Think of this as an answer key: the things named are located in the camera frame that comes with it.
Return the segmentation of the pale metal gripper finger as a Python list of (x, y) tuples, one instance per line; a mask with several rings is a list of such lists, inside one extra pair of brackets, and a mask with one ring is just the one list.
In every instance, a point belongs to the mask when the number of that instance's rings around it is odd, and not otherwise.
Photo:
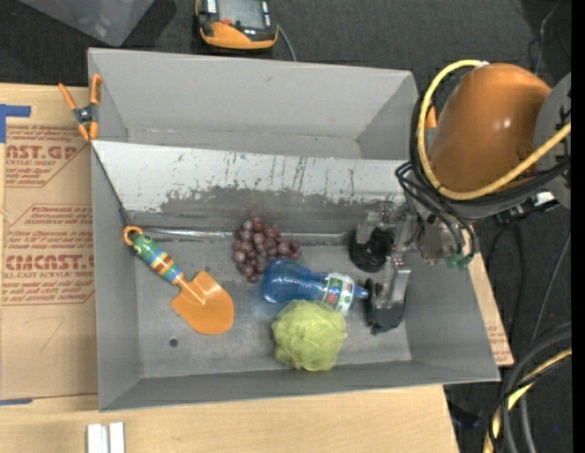
[(402, 310), (406, 303), (411, 270), (403, 259), (388, 257), (383, 268), (382, 286), (376, 293), (379, 310)]
[(368, 253), (405, 252), (402, 225), (396, 222), (362, 222), (355, 229), (355, 247)]

